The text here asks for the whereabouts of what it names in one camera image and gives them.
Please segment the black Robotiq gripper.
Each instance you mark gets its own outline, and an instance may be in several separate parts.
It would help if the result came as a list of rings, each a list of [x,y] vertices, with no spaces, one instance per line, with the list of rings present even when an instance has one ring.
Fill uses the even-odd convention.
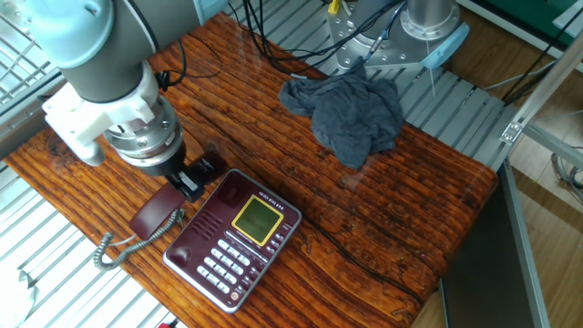
[[[177,152],[159,164],[140,165],[138,168],[152,177],[166,176],[168,183],[179,191],[188,202],[197,201],[205,193],[206,180],[203,176],[186,168],[186,145],[182,143]]]

